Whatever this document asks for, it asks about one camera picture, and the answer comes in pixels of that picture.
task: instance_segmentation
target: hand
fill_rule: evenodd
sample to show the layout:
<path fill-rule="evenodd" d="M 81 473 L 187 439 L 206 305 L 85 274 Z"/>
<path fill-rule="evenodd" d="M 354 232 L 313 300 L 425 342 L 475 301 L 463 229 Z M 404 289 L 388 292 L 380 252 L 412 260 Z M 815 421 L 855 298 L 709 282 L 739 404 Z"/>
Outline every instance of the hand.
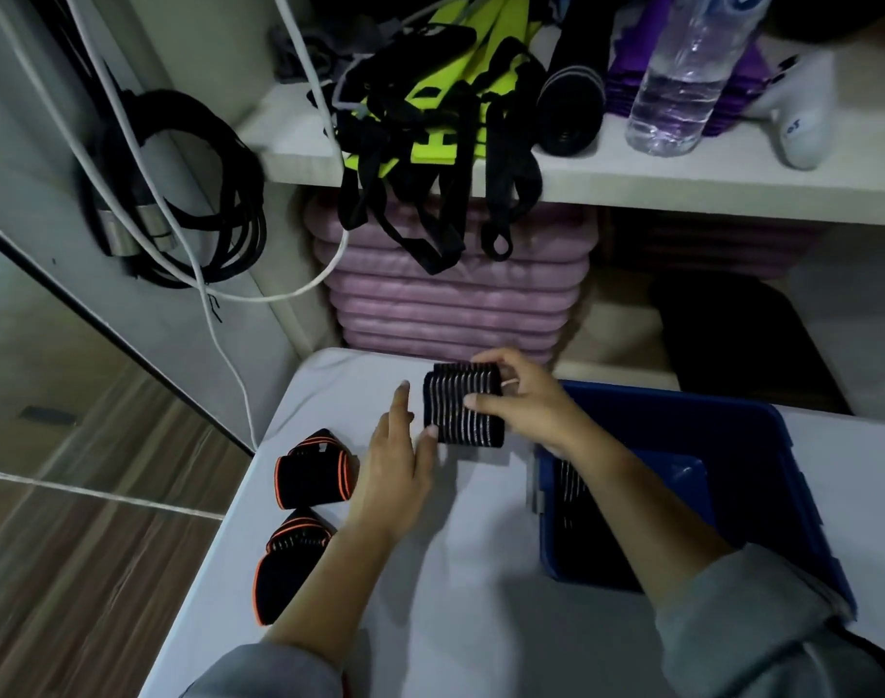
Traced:
<path fill-rule="evenodd" d="M 435 426 L 420 433 L 413 452 L 409 397 L 410 382 L 405 381 L 394 392 L 390 411 L 381 415 L 359 470 L 346 520 L 346 526 L 375 532 L 391 543 L 402 539 L 416 523 L 436 466 L 439 431 Z"/>
<path fill-rule="evenodd" d="M 515 395 L 468 395 L 465 406 L 499 416 L 516 433 L 571 458 L 595 435 L 610 437 L 572 401 L 553 375 L 521 352 L 500 348 L 480 352 L 472 362 L 495 362 L 506 380 L 517 378 Z"/>

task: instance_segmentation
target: left hand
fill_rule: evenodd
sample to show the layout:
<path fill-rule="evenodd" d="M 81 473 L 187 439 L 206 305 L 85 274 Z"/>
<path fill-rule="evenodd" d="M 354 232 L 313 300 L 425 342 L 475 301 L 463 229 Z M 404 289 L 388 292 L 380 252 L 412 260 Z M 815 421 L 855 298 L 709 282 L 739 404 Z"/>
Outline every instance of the left hand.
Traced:
<path fill-rule="evenodd" d="M 435 426 L 424 429 L 414 452 L 409 398 L 410 382 L 404 381 L 372 434 L 346 520 L 347 526 L 373 531 L 391 543 L 401 540 L 416 523 L 436 466 L 439 431 Z"/>

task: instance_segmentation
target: gray fabric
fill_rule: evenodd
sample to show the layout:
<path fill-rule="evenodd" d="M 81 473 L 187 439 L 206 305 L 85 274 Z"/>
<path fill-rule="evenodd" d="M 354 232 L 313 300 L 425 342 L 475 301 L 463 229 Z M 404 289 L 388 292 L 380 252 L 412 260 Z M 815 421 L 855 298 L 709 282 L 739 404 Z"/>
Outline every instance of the gray fabric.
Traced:
<path fill-rule="evenodd" d="M 662 671 L 681 698 L 885 698 L 885 672 L 834 617 L 850 619 L 843 598 L 750 544 L 658 612 Z"/>
<path fill-rule="evenodd" d="M 339 672 L 296 647 L 236 647 L 184 691 L 184 698 L 341 698 Z"/>
<path fill-rule="evenodd" d="M 681 698 L 885 698 L 884 670 L 827 629 L 832 618 L 849 618 L 842 598 L 749 545 L 711 565 L 658 612 L 662 670 Z M 226 654 L 184 695 L 340 698 L 342 684 L 319 657 L 260 643 Z"/>

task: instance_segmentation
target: wooden floor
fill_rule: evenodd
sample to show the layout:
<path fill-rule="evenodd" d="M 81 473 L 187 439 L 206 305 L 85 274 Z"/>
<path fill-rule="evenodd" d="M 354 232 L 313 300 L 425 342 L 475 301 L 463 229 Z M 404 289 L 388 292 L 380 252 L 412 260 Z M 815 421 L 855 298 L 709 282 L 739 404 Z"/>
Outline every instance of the wooden floor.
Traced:
<path fill-rule="evenodd" d="M 248 463 L 0 256 L 0 698 L 136 696 Z"/>

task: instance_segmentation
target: purple yoga mat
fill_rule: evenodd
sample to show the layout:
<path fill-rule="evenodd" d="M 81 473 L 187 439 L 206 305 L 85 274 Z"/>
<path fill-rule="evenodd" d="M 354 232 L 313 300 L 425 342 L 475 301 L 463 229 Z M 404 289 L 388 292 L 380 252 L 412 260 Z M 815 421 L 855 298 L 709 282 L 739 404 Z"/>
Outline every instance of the purple yoga mat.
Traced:
<path fill-rule="evenodd" d="M 649 59 L 669 21 L 671 0 L 648 0 L 639 21 L 623 30 L 615 42 L 616 56 L 607 72 L 607 111 L 629 117 Z M 743 110 L 762 94 L 772 71 L 755 43 L 751 43 L 737 62 L 727 87 L 714 106 L 704 127 L 707 137 L 716 137 L 739 120 Z"/>

